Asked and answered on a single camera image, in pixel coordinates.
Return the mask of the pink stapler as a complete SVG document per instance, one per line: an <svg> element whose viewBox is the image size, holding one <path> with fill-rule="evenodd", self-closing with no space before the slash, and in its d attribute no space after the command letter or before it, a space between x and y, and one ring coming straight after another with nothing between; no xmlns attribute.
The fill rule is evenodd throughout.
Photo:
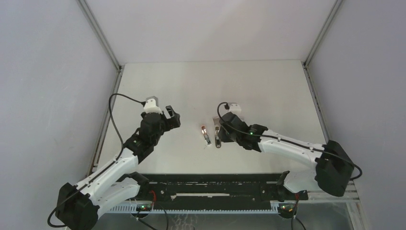
<svg viewBox="0 0 406 230"><path fill-rule="evenodd" d="M210 137L209 137L209 135L208 135L208 133L207 133L206 127L205 127L205 126L201 126L201 131L202 131L203 138L204 138L204 140L206 141L206 144L207 144L207 145L211 145L212 142L211 142Z"/></svg>

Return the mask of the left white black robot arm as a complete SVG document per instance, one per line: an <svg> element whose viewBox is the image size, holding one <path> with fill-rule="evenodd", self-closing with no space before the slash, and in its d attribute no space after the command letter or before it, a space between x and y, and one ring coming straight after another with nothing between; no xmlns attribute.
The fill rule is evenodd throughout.
<svg viewBox="0 0 406 230"><path fill-rule="evenodd" d="M166 110L169 117L159 107L144 108L139 128L122 144L117 155L85 179L60 188L50 216L71 230L91 230L102 215L119 203L133 197L147 198L149 186L131 175L153 152L165 132L181 126L180 114L170 105Z"/></svg>

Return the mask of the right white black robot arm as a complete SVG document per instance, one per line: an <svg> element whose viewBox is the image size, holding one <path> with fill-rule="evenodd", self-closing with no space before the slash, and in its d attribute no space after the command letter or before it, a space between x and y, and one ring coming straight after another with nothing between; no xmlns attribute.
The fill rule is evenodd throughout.
<svg viewBox="0 0 406 230"><path fill-rule="evenodd" d="M308 167L301 172L283 172L276 187L277 195L282 199L309 190L322 190L342 197L353 179L355 164L336 141L329 140L326 144L299 141L266 126L249 126L232 112L220 117L219 124L218 136L223 143L234 142L246 150L281 155Z"/></svg>

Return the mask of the grey staple tray insert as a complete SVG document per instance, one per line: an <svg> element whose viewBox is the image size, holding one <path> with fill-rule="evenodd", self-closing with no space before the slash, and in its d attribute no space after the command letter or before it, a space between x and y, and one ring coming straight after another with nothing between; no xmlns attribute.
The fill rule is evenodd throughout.
<svg viewBox="0 0 406 230"><path fill-rule="evenodd" d="M213 117L213 123L214 123L214 126L215 127L218 127L218 128L220 128L220 118L218 117L218 116L216 116L216 117Z"/></svg>

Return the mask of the tan stapler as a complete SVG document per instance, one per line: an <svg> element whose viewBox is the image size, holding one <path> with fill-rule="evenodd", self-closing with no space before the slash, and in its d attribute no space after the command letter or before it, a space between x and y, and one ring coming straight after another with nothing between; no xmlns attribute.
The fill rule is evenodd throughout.
<svg viewBox="0 0 406 230"><path fill-rule="evenodd" d="M219 137L219 131L220 131L220 127L215 126L214 140L215 140L215 146L218 149L221 148L221 139Z"/></svg>

